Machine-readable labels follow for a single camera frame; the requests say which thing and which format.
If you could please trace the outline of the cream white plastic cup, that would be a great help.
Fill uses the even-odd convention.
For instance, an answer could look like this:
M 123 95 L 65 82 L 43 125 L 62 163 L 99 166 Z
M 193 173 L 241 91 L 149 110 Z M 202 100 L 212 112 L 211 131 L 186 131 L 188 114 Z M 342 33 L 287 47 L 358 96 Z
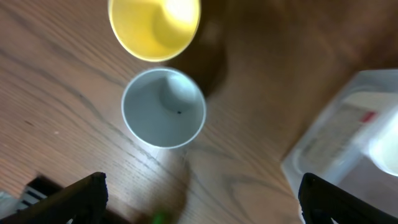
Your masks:
M 397 107 L 380 122 L 369 145 L 368 157 L 378 169 L 397 177 Z

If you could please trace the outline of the light blue plastic cup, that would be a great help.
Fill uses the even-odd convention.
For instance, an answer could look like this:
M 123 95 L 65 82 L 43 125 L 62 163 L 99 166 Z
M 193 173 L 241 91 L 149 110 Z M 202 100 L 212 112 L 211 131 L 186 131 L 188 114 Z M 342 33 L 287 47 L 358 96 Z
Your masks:
M 206 101 L 198 84 L 170 67 L 143 71 L 121 98 L 123 120 L 141 142 L 160 149 L 190 144 L 206 121 Z

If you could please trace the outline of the yellow plastic cup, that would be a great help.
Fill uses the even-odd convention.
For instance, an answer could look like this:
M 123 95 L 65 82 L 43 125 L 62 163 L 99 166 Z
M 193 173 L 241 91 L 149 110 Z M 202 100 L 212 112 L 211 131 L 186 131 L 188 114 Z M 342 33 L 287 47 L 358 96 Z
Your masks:
M 201 18 L 200 0 L 109 0 L 108 16 L 119 43 L 148 62 L 176 57 L 192 42 Z

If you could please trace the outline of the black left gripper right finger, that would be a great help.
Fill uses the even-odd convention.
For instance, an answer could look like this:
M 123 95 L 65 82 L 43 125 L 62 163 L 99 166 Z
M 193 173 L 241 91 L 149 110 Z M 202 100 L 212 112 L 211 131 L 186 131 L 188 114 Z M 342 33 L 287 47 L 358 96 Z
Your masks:
M 303 175 L 298 200 L 306 224 L 397 224 L 396 217 L 309 172 Z

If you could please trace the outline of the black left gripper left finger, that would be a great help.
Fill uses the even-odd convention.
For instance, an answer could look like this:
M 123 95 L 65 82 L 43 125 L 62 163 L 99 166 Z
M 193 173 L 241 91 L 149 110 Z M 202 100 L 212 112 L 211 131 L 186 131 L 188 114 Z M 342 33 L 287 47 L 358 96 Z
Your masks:
M 99 224 L 106 211 L 106 174 L 95 172 L 29 208 L 1 219 L 2 224 Z

